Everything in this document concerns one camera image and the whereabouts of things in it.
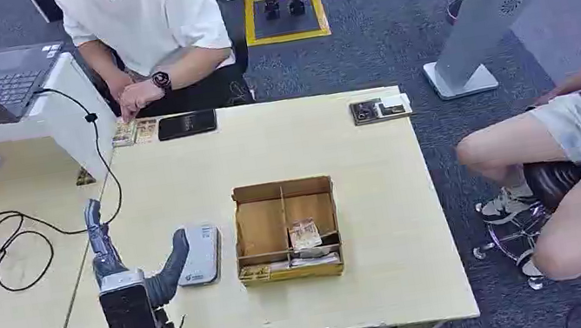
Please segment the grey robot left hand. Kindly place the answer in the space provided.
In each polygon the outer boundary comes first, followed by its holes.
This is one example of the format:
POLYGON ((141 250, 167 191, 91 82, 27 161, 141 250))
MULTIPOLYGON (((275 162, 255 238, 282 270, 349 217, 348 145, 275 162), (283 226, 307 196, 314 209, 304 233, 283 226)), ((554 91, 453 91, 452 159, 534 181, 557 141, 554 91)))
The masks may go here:
MULTIPOLYGON (((125 267, 122 263, 117 248, 111 242, 108 224, 100 221, 100 206, 100 201, 94 198, 89 199, 83 216, 90 246, 95 255, 92 266, 98 285, 102 287, 106 277, 130 272, 130 268, 125 267)), ((145 278, 143 275, 137 278, 143 282, 150 305, 154 309, 167 305, 176 295, 179 278, 183 273, 190 251, 190 243, 185 229, 178 228, 174 232, 171 249, 172 251, 161 271, 149 278, 145 278)))

